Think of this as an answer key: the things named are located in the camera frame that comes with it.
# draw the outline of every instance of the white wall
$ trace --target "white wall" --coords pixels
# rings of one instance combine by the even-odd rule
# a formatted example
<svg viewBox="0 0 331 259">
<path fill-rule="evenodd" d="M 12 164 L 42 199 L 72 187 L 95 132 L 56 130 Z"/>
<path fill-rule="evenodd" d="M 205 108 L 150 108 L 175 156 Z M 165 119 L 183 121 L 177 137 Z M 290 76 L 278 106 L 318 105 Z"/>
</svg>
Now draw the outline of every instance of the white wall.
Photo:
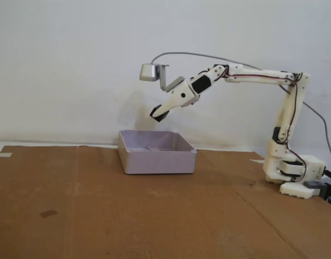
<svg viewBox="0 0 331 259">
<path fill-rule="evenodd" d="M 0 139 L 113 144 L 121 129 L 172 130 L 200 146 L 266 146 L 284 94 L 218 82 L 160 124 L 167 94 L 139 81 L 165 51 L 223 56 L 313 75 L 306 101 L 331 138 L 331 1 L 0 1 Z M 165 56 L 168 82 L 219 60 Z M 322 122 L 301 112 L 293 146 L 325 148 Z"/>
</svg>

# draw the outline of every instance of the open box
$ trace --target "open box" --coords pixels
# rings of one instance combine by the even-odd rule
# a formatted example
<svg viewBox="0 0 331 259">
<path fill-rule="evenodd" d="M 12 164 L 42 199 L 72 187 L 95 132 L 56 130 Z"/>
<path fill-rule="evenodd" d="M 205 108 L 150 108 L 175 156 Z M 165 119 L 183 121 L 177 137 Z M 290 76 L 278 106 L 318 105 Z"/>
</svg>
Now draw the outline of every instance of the open box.
<svg viewBox="0 0 331 259">
<path fill-rule="evenodd" d="M 191 174 L 197 151 L 180 134 L 119 131 L 118 150 L 126 174 Z"/>
</svg>

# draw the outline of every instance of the robotic arm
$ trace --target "robotic arm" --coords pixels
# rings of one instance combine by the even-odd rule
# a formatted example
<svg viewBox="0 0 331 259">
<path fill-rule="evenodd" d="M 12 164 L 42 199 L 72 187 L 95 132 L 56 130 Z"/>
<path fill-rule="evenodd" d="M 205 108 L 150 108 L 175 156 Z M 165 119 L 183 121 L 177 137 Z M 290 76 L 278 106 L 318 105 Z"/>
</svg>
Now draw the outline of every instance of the robotic arm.
<svg viewBox="0 0 331 259">
<path fill-rule="evenodd" d="M 160 79 L 161 89 L 166 92 L 171 91 L 168 101 L 155 107 L 150 114 L 158 122 L 163 120 L 171 109 L 177 106 L 186 107 L 197 102 L 200 94 L 221 78 L 229 83 L 287 85 L 289 94 L 285 96 L 273 135 L 267 144 L 267 155 L 263 165 L 266 181 L 282 183 L 281 193 L 305 199 L 313 195 L 326 195 L 327 186 L 315 181 L 321 179 L 325 164 L 310 155 L 297 155 L 288 144 L 300 114 L 310 75 L 246 69 L 242 64 L 231 63 L 215 65 L 208 71 L 203 71 L 191 78 L 189 82 L 183 77 L 178 77 L 167 86 L 165 67 L 158 64 L 143 64 L 140 73 L 140 80 Z"/>
</svg>

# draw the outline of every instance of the gray cable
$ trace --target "gray cable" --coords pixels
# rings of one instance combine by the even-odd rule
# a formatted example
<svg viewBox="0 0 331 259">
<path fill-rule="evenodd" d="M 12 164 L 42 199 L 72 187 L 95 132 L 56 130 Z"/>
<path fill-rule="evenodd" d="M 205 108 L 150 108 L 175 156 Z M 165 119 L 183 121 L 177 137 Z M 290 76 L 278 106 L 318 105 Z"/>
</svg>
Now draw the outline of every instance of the gray cable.
<svg viewBox="0 0 331 259">
<path fill-rule="evenodd" d="M 165 52 L 165 53 L 162 53 L 160 55 L 158 55 L 157 57 L 155 57 L 152 61 L 151 61 L 151 64 L 159 57 L 162 57 L 164 55 L 168 55 L 168 54 L 186 54 L 186 55 L 193 55 L 193 56 L 201 56 L 201 57 L 207 57 L 207 58 L 216 58 L 216 59 L 221 59 L 221 60 L 225 60 L 225 61 L 229 61 L 229 62 L 233 62 L 233 63 L 237 63 L 237 64 L 242 64 L 244 66 L 249 66 L 253 69 L 257 69 L 257 70 L 262 70 L 256 66 L 252 66 L 252 65 L 249 65 L 249 64 L 245 64 L 245 63 L 241 63 L 241 62 L 238 62 L 238 61 L 234 61 L 234 60 L 231 60 L 231 59 L 227 59 L 227 58 L 221 58 L 221 57 L 216 57 L 216 56 L 211 56 L 211 55 L 205 55 L 205 54 L 198 54 L 198 53 L 193 53 L 193 52 Z M 286 90 L 282 85 L 279 85 L 280 88 L 282 88 L 283 91 L 285 91 L 286 93 L 290 94 L 288 92 L 288 90 Z M 323 121 L 323 125 L 325 127 L 325 135 L 326 135 L 326 141 L 327 141 L 327 145 L 328 145 L 328 149 L 331 153 L 331 144 L 329 142 L 329 139 L 328 139 L 328 130 L 327 130 L 327 124 L 326 124 L 326 120 L 325 118 L 319 113 L 317 112 L 314 108 L 312 108 L 309 104 L 303 102 L 304 105 L 306 105 L 309 109 L 311 109 L 317 116 L 319 116 L 322 121 Z"/>
<path fill-rule="evenodd" d="M 201 56 L 201 57 L 207 57 L 207 58 L 216 58 L 216 59 L 221 59 L 221 60 L 225 60 L 225 61 L 229 61 L 229 62 L 233 62 L 233 63 L 237 63 L 237 64 L 242 64 L 244 66 L 249 66 L 249 67 L 252 67 L 254 69 L 258 69 L 258 70 L 261 70 L 255 66 L 252 66 L 252 65 L 249 65 L 249 64 L 245 64 L 245 63 L 241 63 L 241 62 L 237 62 L 237 61 L 234 61 L 234 60 L 231 60 L 231 59 L 227 59 L 227 58 L 220 58 L 220 57 L 216 57 L 216 56 L 211 56 L 211 55 L 205 55 L 205 54 L 198 54 L 198 53 L 192 53 L 192 52 L 165 52 L 165 53 L 162 53 L 160 55 L 158 55 L 157 57 L 155 57 L 152 61 L 151 61 L 151 64 L 154 63 L 154 61 L 159 58 L 159 57 L 162 57 L 164 55 L 168 55 L 168 54 L 185 54 L 185 55 L 193 55 L 193 56 Z"/>
</svg>

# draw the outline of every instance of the table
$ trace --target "table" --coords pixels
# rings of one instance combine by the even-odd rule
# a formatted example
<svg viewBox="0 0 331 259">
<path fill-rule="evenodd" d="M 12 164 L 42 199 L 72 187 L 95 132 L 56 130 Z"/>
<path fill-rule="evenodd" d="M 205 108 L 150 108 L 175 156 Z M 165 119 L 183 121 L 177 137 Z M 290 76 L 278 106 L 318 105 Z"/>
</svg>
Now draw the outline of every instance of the table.
<svg viewBox="0 0 331 259">
<path fill-rule="evenodd" d="M 331 205 L 265 182 L 252 152 L 126 175 L 116 149 L 6 146 L 0 258 L 331 258 Z"/>
</svg>

